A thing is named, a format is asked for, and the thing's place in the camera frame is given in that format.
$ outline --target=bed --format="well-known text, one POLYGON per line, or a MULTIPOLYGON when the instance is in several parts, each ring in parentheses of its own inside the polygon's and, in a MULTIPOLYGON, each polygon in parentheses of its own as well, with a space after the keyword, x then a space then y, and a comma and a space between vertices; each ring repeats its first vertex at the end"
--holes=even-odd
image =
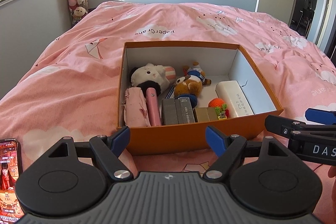
MULTIPOLYGON (((87 141, 115 131, 124 42, 157 40, 241 44, 282 104, 281 116, 307 122, 307 108, 336 110, 335 66, 316 45, 268 14, 201 3, 105 2, 50 43, 0 101, 0 138, 19 140, 24 169, 63 136, 87 141)), ((135 175, 203 173, 216 160, 207 149, 134 157, 125 150, 120 158, 135 175)), ((307 164, 323 182, 314 214, 334 223, 335 178, 327 176, 329 166, 307 164)))

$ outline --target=orange crochet toy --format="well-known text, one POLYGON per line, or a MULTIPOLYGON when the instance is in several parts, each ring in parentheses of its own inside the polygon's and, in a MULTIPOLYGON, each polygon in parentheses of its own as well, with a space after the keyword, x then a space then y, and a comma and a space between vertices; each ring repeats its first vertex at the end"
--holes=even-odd
POLYGON ((218 116, 221 112, 225 112, 226 117, 229 117, 229 110, 227 109, 227 104, 224 102, 223 99, 212 99, 209 102, 208 107, 214 107, 218 116))

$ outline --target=phone screen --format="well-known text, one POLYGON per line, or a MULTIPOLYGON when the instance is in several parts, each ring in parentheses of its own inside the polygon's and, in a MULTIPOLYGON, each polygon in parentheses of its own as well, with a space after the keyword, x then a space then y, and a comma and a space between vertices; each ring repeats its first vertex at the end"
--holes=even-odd
POLYGON ((15 140, 0 141, 0 224, 15 223, 24 213, 15 195, 20 161, 15 140))

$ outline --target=gray ribbed panel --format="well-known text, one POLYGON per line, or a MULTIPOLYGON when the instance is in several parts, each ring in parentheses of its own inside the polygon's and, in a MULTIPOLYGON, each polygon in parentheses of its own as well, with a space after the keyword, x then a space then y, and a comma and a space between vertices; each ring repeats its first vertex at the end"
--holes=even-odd
POLYGON ((24 216, 19 224, 317 224, 312 215, 273 220, 243 210, 221 184, 198 173, 142 172, 131 182, 115 184, 97 207, 65 219, 24 216))

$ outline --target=pink fabric pouch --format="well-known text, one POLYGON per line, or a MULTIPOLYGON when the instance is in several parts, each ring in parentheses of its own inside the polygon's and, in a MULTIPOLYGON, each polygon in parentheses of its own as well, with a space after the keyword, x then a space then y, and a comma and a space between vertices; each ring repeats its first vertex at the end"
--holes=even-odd
POLYGON ((125 92, 124 121, 128 127, 150 127, 146 99, 141 88, 129 88, 125 92))

